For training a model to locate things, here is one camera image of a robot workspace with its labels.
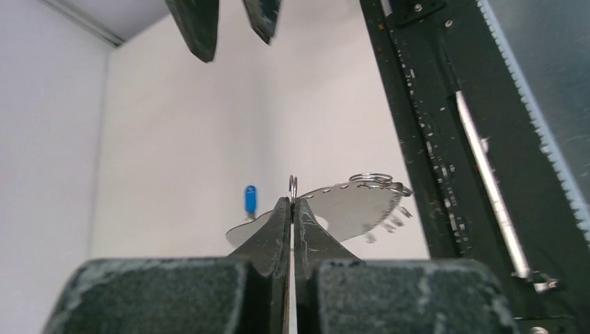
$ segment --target screw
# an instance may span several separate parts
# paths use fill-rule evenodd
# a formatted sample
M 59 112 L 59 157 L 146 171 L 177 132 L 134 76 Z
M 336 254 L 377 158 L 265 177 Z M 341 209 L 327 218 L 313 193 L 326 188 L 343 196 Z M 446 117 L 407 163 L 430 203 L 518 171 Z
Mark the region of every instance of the screw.
M 543 327 L 533 327 L 529 331 L 530 334 L 549 334 L 549 331 Z

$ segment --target metal keychain tag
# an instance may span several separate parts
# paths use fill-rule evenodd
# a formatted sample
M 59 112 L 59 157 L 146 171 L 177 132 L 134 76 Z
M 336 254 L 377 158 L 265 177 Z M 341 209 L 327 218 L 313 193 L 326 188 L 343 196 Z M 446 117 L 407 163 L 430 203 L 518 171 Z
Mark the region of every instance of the metal keychain tag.
M 296 197 L 297 178 L 289 179 L 292 200 Z M 412 191 L 401 182 L 393 182 L 392 177 L 381 173 L 353 175 L 346 183 L 316 189 L 302 195 L 315 216 L 328 222 L 327 231 L 339 242 L 365 235 L 368 243 L 376 241 L 371 231 L 381 226 L 393 233 L 404 222 L 395 215 L 396 211 L 406 217 L 410 212 L 400 205 L 403 197 Z M 242 245 L 269 219 L 266 212 L 254 221 L 229 230 L 225 237 L 234 247 Z

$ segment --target metal jaw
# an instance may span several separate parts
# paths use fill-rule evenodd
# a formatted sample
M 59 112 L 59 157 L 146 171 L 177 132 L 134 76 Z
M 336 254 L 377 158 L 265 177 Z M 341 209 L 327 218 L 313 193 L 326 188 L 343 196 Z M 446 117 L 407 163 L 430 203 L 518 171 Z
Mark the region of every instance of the metal jaw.
M 225 258 L 86 263 L 43 333 L 286 333 L 292 225 L 300 334 L 518 332 L 483 265 L 365 262 L 317 223 L 305 198 L 280 198 Z
M 166 0 L 189 50 L 208 63 L 215 57 L 219 0 Z M 280 0 L 244 0 L 252 30 L 266 43 L 275 35 Z

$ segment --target blue tag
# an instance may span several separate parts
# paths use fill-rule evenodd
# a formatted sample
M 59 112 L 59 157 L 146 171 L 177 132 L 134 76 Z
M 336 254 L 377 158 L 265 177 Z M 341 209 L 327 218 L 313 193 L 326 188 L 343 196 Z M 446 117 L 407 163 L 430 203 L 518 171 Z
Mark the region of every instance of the blue tag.
M 246 197 L 246 212 L 248 214 L 255 214 L 256 213 L 256 187 L 255 186 L 247 186 L 245 197 Z

